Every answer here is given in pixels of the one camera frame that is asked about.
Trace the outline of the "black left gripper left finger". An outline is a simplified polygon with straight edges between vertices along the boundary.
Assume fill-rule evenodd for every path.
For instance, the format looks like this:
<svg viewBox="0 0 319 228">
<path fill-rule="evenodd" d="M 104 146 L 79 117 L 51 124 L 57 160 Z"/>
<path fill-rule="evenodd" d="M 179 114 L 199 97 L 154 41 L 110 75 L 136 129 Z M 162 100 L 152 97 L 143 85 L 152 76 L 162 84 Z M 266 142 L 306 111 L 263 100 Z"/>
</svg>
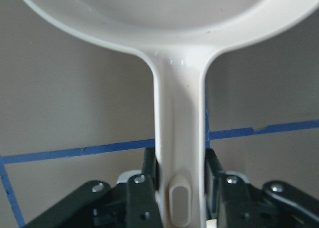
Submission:
<svg viewBox="0 0 319 228">
<path fill-rule="evenodd" d="M 160 228 L 162 221 L 156 191 L 159 169 L 155 148 L 145 148 L 142 171 L 127 182 L 126 227 Z"/>
</svg>

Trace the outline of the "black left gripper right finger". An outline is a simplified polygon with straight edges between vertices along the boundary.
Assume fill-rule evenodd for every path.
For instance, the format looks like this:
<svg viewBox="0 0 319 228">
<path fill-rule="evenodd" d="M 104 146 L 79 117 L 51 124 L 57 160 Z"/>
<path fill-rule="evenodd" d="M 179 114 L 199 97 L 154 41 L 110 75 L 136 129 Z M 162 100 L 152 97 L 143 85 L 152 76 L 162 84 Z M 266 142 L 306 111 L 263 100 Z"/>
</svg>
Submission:
<svg viewBox="0 0 319 228">
<path fill-rule="evenodd" d="M 228 175 L 213 151 L 205 151 L 207 208 L 218 228 L 247 228 L 252 221 L 251 196 L 244 180 Z"/>
</svg>

